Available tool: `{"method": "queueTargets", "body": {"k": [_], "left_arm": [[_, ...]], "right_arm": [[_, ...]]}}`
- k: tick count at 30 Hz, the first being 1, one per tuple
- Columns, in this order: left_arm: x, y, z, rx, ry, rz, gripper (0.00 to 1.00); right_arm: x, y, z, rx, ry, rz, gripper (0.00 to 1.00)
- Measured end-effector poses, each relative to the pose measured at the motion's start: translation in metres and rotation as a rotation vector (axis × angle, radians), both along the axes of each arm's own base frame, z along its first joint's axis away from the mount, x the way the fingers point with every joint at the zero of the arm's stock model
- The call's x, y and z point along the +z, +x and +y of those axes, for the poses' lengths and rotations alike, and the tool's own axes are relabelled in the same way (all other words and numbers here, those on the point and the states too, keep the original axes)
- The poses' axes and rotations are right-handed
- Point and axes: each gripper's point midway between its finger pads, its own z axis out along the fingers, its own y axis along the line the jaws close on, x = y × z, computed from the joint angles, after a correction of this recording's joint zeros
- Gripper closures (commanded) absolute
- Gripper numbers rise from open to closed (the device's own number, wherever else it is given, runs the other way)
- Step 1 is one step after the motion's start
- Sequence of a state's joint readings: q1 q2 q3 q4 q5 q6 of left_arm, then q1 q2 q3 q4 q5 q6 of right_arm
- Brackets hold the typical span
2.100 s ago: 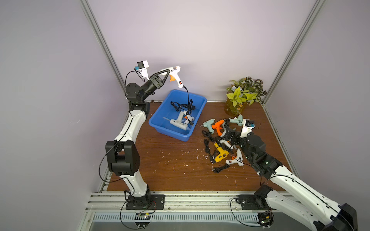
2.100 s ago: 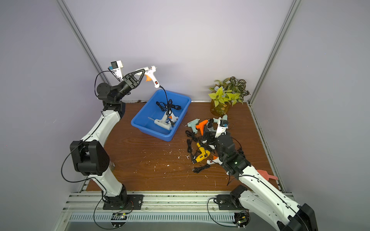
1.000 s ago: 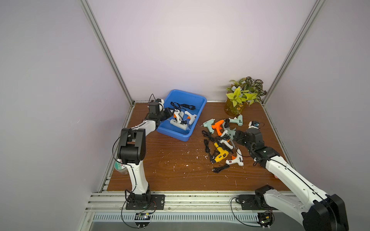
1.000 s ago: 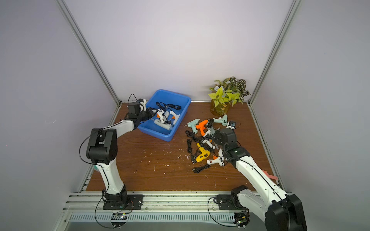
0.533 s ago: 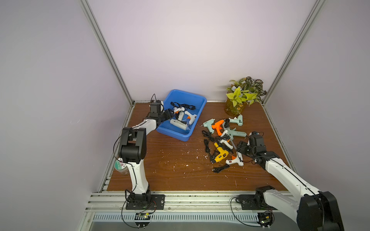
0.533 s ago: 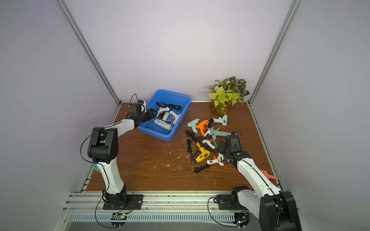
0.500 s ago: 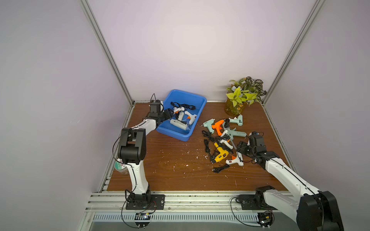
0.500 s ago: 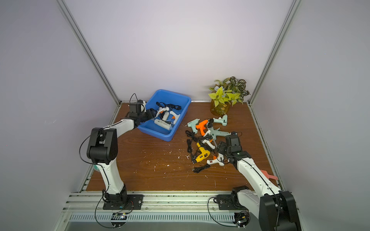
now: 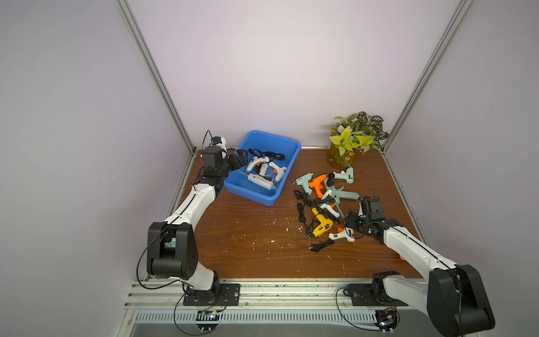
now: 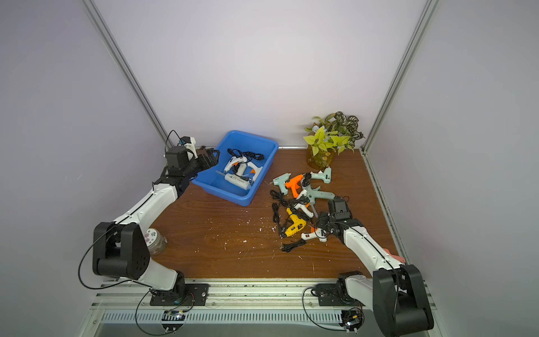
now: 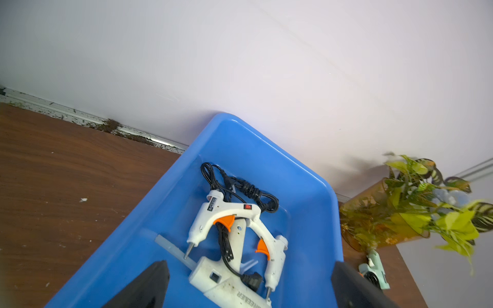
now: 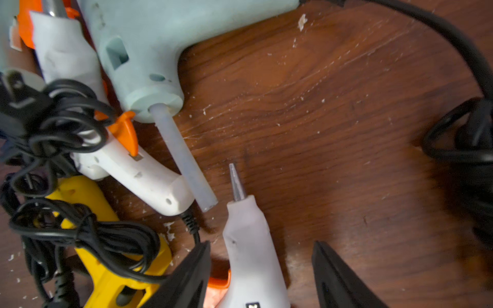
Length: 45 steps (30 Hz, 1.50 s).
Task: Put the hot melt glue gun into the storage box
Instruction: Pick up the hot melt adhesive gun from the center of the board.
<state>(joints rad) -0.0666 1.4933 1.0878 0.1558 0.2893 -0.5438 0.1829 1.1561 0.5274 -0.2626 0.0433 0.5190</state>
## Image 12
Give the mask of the white glue gun orange trigger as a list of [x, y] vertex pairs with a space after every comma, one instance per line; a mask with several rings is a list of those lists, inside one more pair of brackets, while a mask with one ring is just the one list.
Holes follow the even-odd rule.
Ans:
[[[96, 51], [83, 36], [81, 24], [67, 17], [30, 12], [32, 41], [46, 83], [76, 80], [107, 103]], [[130, 152], [112, 134], [105, 146], [92, 153], [73, 153], [77, 170], [92, 180], [112, 176], [147, 205], [164, 216], [178, 216], [195, 198], [182, 175], [163, 166], [142, 147]]]

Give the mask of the small white glue gun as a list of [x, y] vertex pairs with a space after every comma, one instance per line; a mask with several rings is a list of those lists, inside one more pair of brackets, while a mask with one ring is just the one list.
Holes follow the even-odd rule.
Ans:
[[204, 307], [290, 307], [287, 287], [267, 220], [229, 164], [234, 200], [223, 239], [230, 270], [226, 281], [209, 279]]

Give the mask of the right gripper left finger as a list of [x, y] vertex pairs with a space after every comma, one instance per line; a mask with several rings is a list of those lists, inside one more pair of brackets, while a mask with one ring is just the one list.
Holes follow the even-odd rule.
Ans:
[[143, 308], [199, 308], [204, 306], [211, 274], [210, 242], [199, 243], [180, 263]]

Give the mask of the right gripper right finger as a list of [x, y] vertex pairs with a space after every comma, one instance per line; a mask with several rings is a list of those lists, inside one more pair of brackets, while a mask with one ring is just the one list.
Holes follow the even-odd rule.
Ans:
[[312, 266], [321, 307], [387, 306], [326, 242], [314, 243]]

